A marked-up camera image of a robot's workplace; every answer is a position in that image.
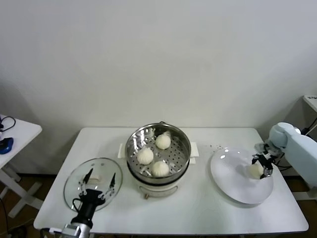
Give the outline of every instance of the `table leg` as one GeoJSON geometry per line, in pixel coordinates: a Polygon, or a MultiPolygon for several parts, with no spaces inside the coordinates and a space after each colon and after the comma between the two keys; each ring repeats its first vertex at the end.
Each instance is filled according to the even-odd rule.
{"type": "Polygon", "coordinates": [[[9,217],[14,218],[19,211],[27,204],[36,209],[40,209],[43,201],[32,195],[40,188],[42,185],[39,182],[33,184],[30,190],[25,191],[19,184],[17,184],[9,175],[7,175],[3,170],[0,170],[0,180],[12,191],[21,197],[21,200],[14,206],[14,208],[9,212],[9,217]]]}
{"type": "Polygon", "coordinates": [[[6,164],[2,168],[2,170],[5,171],[5,173],[9,175],[11,178],[13,178],[15,181],[21,181],[21,177],[14,171],[13,167],[11,167],[10,164],[6,164]]]}
{"type": "Polygon", "coordinates": [[[1,199],[4,198],[4,196],[8,192],[8,190],[9,190],[9,188],[7,186],[2,190],[2,192],[0,193],[0,198],[1,199]]]}

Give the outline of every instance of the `white robotic arm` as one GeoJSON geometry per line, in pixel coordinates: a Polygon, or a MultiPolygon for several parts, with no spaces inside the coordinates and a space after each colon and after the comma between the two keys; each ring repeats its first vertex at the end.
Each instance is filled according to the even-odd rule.
{"type": "Polygon", "coordinates": [[[272,150],[285,153],[286,160],[312,186],[317,186],[317,143],[299,134],[288,123],[280,122],[272,127],[266,141],[272,150]]]}

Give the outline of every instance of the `glass lid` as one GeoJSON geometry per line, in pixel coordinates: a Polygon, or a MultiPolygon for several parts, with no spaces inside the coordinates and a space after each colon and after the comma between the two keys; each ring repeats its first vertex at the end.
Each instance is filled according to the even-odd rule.
{"type": "Polygon", "coordinates": [[[68,177],[64,186],[64,200],[70,209],[76,211],[80,209],[80,195],[87,194],[88,189],[97,190],[105,200],[104,204],[96,208],[98,211],[106,207],[117,195],[122,179],[122,170],[116,161],[108,158],[88,160],[68,177]]]}

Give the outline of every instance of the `steamed bun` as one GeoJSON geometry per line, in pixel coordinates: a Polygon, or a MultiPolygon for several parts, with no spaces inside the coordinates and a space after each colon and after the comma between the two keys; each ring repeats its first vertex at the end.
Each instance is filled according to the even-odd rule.
{"type": "Polygon", "coordinates": [[[141,165],[148,165],[154,158],[153,151],[150,148],[142,148],[137,156],[141,165]]]}
{"type": "Polygon", "coordinates": [[[169,133],[165,132],[162,135],[159,135],[155,141],[155,145],[158,149],[165,150],[170,147],[171,139],[169,133]]]}
{"type": "Polygon", "coordinates": [[[152,173],[155,177],[164,177],[168,175],[169,166],[163,161],[157,161],[152,166],[152,173]]]}

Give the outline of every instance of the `robotic arm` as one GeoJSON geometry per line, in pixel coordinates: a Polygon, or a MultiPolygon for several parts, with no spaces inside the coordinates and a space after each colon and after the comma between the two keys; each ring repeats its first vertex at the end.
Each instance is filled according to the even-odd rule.
{"type": "Polygon", "coordinates": [[[265,143],[255,146],[257,160],[263,167],[261,178],[272,175],[275,159],[285,153],[286,160],[312,186],[317,186],[317,143],[299,134],[291,124],[280,122],[272,127],[265,143]]]}

